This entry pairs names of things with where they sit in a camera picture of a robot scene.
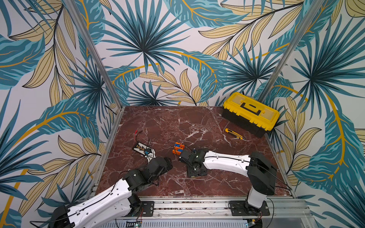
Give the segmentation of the orange 2x4 lego brick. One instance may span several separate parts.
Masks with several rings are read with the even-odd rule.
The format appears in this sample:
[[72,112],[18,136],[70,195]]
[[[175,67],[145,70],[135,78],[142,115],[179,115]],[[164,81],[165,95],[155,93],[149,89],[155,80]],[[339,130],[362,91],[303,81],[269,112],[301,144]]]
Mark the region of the orange 2x4 lego brick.
[[178,147],[178,148],[182,148],[182,149],[184,149],[184,148],[185,148],[185,145],[184,145],[184,144],[182,144],[182,143],[176,142],[176,143],[175,143],[175,147]]
[[176,154],[178,156],[180,156],[182,153],[182,150],[173,150],[173,154]]

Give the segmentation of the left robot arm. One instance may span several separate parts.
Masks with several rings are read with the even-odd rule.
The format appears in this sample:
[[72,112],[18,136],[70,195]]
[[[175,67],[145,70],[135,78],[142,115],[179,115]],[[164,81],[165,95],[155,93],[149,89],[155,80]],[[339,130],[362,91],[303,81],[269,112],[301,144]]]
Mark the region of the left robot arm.
[[153,158],[147,165],[122,172],[122,178],[100,194],[80,204],[56,208],[49,228],[97,228],[113,219],[139,215],[143,209],[137,196],[173,168],[168,157]]

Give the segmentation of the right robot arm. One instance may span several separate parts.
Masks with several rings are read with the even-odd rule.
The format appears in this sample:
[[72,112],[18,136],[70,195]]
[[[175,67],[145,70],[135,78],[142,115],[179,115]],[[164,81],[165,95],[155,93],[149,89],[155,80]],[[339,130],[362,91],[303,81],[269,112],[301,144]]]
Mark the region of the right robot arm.
[[266,197],[275,194],[277,168],[259,152],[250,155],[219,154],[204,148],[185,149],[183,144],[176,143],[173,154],[186,164],[190,178],[206,176],[209,170],[228,171],[249,178],[252,187],[245,202],[247,209],[261,209]]

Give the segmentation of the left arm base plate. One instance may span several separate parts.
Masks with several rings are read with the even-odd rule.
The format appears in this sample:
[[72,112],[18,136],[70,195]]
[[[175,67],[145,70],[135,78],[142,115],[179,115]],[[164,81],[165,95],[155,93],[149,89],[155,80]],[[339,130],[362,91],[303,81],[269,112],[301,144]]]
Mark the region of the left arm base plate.
[[155,209],[154,201],[142,201],[140,203],[132,203],[131,210],[126,217],[152,217]]

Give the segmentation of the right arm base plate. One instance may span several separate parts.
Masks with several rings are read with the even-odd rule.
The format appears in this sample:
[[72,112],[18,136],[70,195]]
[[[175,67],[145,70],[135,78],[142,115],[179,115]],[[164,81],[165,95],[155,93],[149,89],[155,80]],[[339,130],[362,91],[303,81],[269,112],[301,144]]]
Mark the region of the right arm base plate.
[[264,201],[262,206],[258,209],[250,206],[246,200],[232,200],[228,203],[228,208],[231,210],[232,216],[269,216],[270,211],[267,202]]

